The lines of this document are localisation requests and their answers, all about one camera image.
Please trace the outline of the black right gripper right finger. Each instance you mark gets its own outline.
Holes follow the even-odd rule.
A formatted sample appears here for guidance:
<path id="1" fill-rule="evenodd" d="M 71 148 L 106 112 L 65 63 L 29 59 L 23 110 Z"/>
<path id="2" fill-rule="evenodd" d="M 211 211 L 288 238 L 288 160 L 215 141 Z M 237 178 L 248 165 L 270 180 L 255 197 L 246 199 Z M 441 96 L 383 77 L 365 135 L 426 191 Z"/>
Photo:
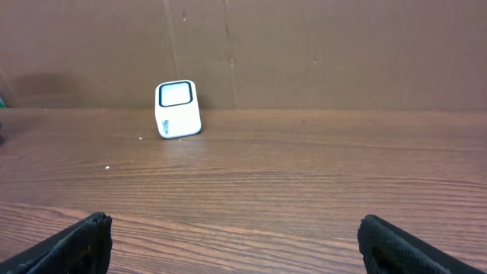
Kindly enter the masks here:
<path id="1" fill-rule="evenodd" d="M 367 274 L 485 274 L 376 215 L 361 220 L 357 237 Z"/>

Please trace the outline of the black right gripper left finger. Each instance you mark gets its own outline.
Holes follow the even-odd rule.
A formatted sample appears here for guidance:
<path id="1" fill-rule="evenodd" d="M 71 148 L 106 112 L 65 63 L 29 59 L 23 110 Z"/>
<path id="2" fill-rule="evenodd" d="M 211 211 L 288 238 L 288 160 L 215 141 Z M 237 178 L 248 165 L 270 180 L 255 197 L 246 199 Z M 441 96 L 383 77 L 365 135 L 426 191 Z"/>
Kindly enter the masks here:
<path id="1" fill-rule="evenodd" d="M 106 274 L 113 246 L 112 218 L 95 212 L 1 262 L 2 274 Z"/>

